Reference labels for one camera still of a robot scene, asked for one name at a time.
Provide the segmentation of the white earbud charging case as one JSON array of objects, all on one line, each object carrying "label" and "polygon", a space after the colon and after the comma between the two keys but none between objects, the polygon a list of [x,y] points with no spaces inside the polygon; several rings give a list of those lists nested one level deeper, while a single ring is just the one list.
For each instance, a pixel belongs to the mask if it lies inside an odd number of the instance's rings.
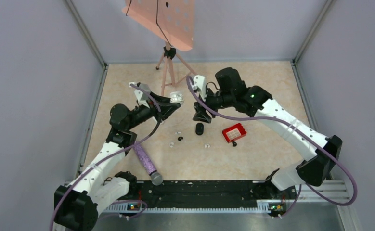
[{"label": "white earbud charging case", "polygon": [[169,97],[171,103],[180,103],[181,105],[184,103],[184,94],[180,91],[172,92]]}]

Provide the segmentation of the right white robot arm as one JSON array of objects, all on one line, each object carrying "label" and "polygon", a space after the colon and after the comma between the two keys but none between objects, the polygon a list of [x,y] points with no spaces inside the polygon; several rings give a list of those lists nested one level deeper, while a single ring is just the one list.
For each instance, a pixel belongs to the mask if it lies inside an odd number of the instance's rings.
[{"label": "right white robot arm", "polygon": [[236,111],[257,118],[291,144],[301,155],[302,161],[274,171],[265,185],[266,194],[279,198],[285,189],[306,183],[321,186],[335,166],[343,141],[337,136],[325,136],[287,112],[272,95],[260,86],[248,87],[239,72],[231,67],[215,74],[219,90],[207,88],[204,76],[188,77],[186,82],[193,92],[199,92],[199,102],[194,103],[194,121],[210,123],[219,109],[233,107]]}]

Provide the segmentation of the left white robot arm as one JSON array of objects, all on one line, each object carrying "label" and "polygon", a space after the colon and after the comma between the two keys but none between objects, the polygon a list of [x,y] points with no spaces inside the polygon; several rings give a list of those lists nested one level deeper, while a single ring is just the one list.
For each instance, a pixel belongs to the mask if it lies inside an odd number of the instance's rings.
[{"label": "left white robot arm", "polygon": [[138,105],[130,110],[118,103],[110,110],[111,129],[101,150],[92,162],[68,186],[59,186],[54,193],[54,212],[50,230],[59,224],[73,231],[91,231],[99,216],[117,199],[131,199],[138,187],[126,176],[113,177],[106,183],[109,173],[137,144],[132,129],[153,118],[156,125],[170,117],[184,103],[181,92],[169,97],[136,90]]}]

